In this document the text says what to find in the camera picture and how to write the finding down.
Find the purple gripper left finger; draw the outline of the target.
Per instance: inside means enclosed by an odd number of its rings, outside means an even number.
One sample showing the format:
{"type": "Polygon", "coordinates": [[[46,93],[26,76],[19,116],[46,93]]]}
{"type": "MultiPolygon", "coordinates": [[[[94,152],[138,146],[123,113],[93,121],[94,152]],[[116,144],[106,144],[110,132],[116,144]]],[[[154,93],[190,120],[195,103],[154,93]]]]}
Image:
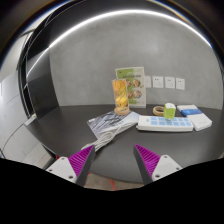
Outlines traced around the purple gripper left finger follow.
{"type": "Polygon", "coordinates": [[[83,187],[94,156],[95,147],[91,145],[70,157],[60,157],[47,168],[47,171],[83,187]]]}

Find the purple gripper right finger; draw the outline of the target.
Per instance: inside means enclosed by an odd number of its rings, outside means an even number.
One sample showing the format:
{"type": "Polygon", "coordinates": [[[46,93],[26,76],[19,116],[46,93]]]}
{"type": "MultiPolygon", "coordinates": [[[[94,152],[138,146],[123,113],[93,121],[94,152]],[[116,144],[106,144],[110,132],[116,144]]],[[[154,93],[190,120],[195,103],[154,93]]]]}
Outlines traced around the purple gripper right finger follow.
{"type": "Polygon", "coordinates": [[[144,185],[152,183],[182,169],[182,167],[170,156],[160,156],[137,144],[134,145],[133,154],[144,185]]]}

